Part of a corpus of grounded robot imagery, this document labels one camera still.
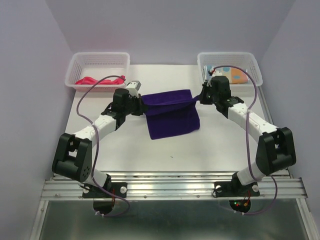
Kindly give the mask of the light blue dotted towel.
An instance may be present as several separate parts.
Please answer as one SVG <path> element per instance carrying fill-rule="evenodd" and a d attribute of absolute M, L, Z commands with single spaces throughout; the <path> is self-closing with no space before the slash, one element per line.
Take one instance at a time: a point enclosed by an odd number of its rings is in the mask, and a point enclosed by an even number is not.
<path fill-rule="evenodd" d="M 202 68 L 202 77 L 204 80 L 210 80 L 212 77 L 209 76 L 208 71 L 213 69 L 214 67 L 211 65 L 205 65 Z M 230 67 L 220 67 L 216 70 L 221 71 L 223 76 L 227 77 L 230 84 L 247 84 L 249 81 L 248 76 L 243 73 L 241 70 L 237 68 L 230 68 Z"/>

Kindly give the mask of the purple towel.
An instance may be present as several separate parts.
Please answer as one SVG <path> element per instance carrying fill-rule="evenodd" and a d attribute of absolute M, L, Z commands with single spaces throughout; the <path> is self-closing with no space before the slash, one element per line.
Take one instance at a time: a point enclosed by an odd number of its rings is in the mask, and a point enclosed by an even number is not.
<path fill-rule="evenodd" d="M 150 138 L 158 140 L 199 130 L 198 100 L 199 97 L 192 96 L 189 89 L 143 95 Z"/>

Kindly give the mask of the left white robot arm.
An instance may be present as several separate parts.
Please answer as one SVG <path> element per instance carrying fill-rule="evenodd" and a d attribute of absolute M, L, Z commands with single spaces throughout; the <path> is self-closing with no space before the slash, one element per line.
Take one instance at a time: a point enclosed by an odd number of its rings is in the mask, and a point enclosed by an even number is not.
<path fill-rule="evenodd" d="M 111 193 L 111 177 L 96 169 L 93 148 L 108 134 L 115 132 L 126 121 L 128 115 L 140 116 L 146 111 L 138 90 L 129 84 L 116 89 L 112 102 L 95 121 L 73 134 L 63 133 L 57 144 L 52 163 L 55 174 L 79 183 L 94 186 L 100 197 Z"/>

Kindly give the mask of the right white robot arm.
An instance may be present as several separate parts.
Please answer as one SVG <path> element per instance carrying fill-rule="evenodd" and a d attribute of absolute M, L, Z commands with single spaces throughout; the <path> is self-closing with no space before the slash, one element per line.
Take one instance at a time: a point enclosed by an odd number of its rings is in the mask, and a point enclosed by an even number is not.
<path fill-rule="evenodd" d="M 216 110 L 228 120 L 245 130 L 245 136 L 257 143 L 254 162 L 235 173 L 230 182 L 231 192 L 242 195 L 248 185 L 266 176 L 296 164 L 296 151 L 292 131 L 279 128 L 251 111 L 245 102 L 232 96 L 226 76 L 214 76 L 202 84 L 199 101 L 203 105 L 215 105 Z"/>

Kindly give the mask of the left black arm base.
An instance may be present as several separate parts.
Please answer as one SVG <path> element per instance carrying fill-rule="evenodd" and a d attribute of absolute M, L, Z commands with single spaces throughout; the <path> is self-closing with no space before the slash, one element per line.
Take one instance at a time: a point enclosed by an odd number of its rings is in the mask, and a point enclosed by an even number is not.
<path fill-rule="evenodd" d="M 127 200 L 128 183 L 114 182 L 104 187 L 97 187 L 88 183 L 80 183 L 82 198 L 93 200 L 92 208 L 96 216 L 103 218 L 120 217 L 126 214 L 131 205 Z M 116 210 L 116 200 L 126 204 L 123 210 Z"/>

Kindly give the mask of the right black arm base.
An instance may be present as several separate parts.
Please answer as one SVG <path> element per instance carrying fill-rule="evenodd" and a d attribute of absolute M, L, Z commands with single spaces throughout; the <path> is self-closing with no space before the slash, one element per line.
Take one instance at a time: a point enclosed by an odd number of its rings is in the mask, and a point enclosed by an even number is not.
<path fill-rule="evenodd" d="M 260 195 L 256 182 L 241 185 L 231 181 L 219 181 L 214 183 L 212 192 L 214 198 L 228 198 L 231 209 L 241 214 L 247 214 L 251 208 L 251 198 Z"/>

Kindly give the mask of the right white plastic basket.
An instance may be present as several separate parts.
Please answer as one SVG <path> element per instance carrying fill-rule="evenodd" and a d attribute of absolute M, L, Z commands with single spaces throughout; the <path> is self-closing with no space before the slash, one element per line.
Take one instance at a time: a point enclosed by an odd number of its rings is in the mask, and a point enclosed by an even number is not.
<path fill-rule="evenodd" d="M 206 65 L 213 67 L 235 66 L 243 69 L 248 73 L 256 86 L 260 87 L 263 84 L 262 74 L 258 62 L 254 55 L 250 52 L 201 52 L 197 55 L 197 67 L 199 71 L 199 81 L 203 83 L 205 79 L 202 75 L 202 68 Z M 235 92 L 247 92 L 254 88 L 251 80 L 245 84 L 230 84 L 230 88 Z"/>

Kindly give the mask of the white plastic basket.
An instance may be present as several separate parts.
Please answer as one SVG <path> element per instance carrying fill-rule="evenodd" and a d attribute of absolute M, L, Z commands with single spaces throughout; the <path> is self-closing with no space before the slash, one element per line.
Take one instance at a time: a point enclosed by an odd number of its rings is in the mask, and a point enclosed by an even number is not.
<path fill-rule="evenodd" d="M 197 67 L 199 71 L 199 81 L 203 83 L 205 79 L 202 75 L 202 68 L 206 65 L 213 67 L 235 66 L 243 69 L 248 73 L 256 86 L 260 87 L 263 84 L 262 74 L 258 62 L 254 55 L 250 52 L 201 52 L 197 55 Z M 254 88 L 251 80 L 245 84 L 230 84 L 230 88 L 235 92 L 247 92 Z"/>
<path fill-rule="evenodd" d="M 106 78 L 115 81 L 125 77 L 122 84 L 98 84 L 94 92 L 114 92 L 129 80 L 130 55 L 126 52 L 78 52 L 73 55 L 65 76 L 65 85 L 78 92 L 86 92 L 93 84 L 78 84 L 85 77 L 96 81 Z"/>

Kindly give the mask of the left white plastic basket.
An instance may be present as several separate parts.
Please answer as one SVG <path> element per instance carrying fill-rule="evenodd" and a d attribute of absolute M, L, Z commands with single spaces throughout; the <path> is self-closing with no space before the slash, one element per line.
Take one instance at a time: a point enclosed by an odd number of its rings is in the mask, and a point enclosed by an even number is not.
<path fill-rule="evenodd" d="M 125 77 L 122 84 L 98 84 L 94 92 L 114 92 L 129 80 L 130 55 L 126 52 L 78 52 L 73 55 L 65 76 L 65 85 L 78 92 L 86 92 L 93 84 L 78 84 L 85 77 L 96 81 L 106 78 L 115 81 Z"/>

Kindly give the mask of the pink towel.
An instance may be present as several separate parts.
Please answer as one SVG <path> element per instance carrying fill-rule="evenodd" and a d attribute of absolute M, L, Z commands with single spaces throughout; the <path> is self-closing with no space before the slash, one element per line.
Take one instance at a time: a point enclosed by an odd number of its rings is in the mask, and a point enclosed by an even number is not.
<path fill-rule="evenodd" d="M 124 75 L 121 75 L 120 77 L 117 77 L 116 79 L 108 79 L 105 78 L 102 80 L 99 85 L 122 85 L 126 80 L 126 77 Z M 98 82 L 95 78 L 92 78 L 90 76 L 85 76 L 82 79 L 78 80 L 75 85 L 94 85 Z"/>

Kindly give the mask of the aluminium mounting rail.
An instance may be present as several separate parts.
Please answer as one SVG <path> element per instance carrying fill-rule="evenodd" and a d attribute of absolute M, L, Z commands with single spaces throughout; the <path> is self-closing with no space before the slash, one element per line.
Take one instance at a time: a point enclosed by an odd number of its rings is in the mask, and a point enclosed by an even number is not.
<path fill-rule="evenodd" d="M 128 201 L 164 200 L 213 200 L 213 190 L 221 182 L 230 181 L 230 171 L 114 171 L 110 173 L 112 183 L 127 184 Z M 287 170 L 265 177 L 258 182 L 260 195 L 257 199 L 306 199 L 308 197 L 303 180 L 293 178 Z M 55 174 L 45 181 L 41 200 L 83 200 L 83 189 L 77 181 Z"/>

